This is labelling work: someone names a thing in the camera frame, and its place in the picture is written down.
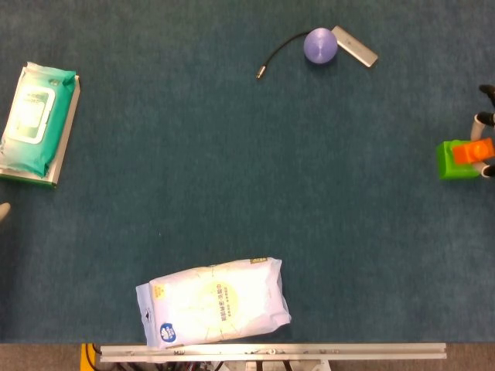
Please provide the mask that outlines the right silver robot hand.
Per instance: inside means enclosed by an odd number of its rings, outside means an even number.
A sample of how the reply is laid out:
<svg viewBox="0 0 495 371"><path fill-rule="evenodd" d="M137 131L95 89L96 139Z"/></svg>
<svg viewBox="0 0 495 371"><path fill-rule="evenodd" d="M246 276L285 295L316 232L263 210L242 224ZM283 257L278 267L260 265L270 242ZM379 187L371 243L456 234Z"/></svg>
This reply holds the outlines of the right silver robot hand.
<svg viewBox="0 0 495 371"><path fill-rule="evenodd" d="M479 86L479 89L488 96L492 105L494 105L494 85L482 84ZM472 141L480 140L485 128L494 128L494 112L482 111L475 114L470 139ZM475 162L473 167L484 178L491 179L494 177L494 165L488 165L485 162Z"/></svg>

